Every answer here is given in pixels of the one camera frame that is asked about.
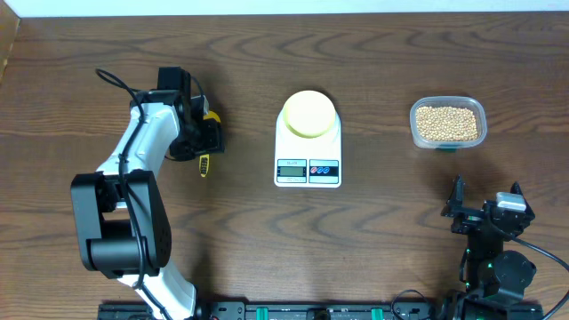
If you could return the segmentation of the yellow measuring scoop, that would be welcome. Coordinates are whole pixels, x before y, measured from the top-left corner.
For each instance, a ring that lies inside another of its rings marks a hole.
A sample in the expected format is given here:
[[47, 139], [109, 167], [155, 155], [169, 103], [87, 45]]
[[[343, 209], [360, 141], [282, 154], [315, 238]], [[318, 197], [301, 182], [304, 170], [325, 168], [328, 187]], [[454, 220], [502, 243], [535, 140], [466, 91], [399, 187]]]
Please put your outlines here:
[[[214, 119], [217, 123], [221, 123], [220, 117], [214, 111], [209, 111], [204, 115], [204, 120]], [[210, 155], [204, 154], [199, 157], [199, 172], [202, 178], [205, 178], [210, 168]]]

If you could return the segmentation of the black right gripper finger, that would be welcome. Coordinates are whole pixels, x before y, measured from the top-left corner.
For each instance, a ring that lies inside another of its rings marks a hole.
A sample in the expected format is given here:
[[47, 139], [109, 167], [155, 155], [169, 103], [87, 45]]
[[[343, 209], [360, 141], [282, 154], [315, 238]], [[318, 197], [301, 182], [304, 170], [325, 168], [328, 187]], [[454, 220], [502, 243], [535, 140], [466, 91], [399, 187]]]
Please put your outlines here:
[[523, 194], [522, 189], [521, 189], [521, 187], [517, 181], [512, 184], [512, 186], [510, 188], [510, 194], [512, 195], [514, 202], [516, 202], [516, 203], [524, 203], [525, 202], [524, 194]]
[[453, 181], [453, 190], [447, 199], [441, 215], [444, 217], [461, 217], [464, 215], [464, 181], [457, 175]]

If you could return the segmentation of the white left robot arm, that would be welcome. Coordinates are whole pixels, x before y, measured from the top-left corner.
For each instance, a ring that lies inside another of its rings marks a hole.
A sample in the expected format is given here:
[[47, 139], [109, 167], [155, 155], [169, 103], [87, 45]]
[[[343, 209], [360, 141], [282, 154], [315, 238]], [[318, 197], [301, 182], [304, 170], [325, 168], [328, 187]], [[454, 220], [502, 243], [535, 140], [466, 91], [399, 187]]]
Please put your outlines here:
[[198, 160], [205, 177], [210, 156], [224, 150], [220, 117], [200, 83], [180, 67], [161, 67], [156, 88], [133, 89], [96, 69], [131, 97], [130, 122], [109, 158], [70, 185], [84, 267], [132, 288], [141, 303], [100, 305], [100, 319], [209, 319], [207, 303], [171, 258], [172, 229], [157, 176], [164, 160]]

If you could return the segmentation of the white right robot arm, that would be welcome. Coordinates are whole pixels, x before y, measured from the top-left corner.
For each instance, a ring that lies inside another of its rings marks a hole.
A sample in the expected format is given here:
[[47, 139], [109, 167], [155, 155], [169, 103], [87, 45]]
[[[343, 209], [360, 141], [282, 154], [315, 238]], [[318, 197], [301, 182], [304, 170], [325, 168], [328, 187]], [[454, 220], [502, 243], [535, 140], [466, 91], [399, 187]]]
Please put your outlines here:
[[540, 319], [542, 306], [524, 301], [536, 266], [522, 253], [506, 250], [535, 218], [518, 183], [498, 192], [480, 209], [463, 204], [465, 184], [458, 176], [441, 215], [453, 220], [451, 231], [468, 238], [461, 258], [460, 281], [465, 290], [450, 291], [438, 319]]

